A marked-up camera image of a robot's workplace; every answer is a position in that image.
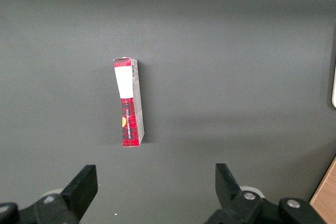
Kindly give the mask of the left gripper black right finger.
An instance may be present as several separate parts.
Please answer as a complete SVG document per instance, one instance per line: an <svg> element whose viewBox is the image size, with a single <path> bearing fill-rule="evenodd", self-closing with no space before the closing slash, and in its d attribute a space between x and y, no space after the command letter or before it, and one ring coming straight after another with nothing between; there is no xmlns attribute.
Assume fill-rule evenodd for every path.
<svg viewBox="0 0 336 224"><path fill-rule="evenodd" d="M215 189L221 205L206 223L324 223L300 198L282 198L277 205L251 190L242 190L228 166L216 164Z"/></svg>

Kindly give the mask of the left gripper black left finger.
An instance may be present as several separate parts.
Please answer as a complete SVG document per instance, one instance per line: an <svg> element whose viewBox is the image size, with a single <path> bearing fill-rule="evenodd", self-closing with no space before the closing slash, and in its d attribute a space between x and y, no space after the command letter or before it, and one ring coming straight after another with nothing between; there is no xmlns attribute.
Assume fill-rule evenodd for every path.
<svg viewBox="0 0 336 224"><path fill-rule="evenodd" d="M96 165L86 165L60 193L43 196L27 208L1 203L1 223L79 223L97 192Z"/></svg>

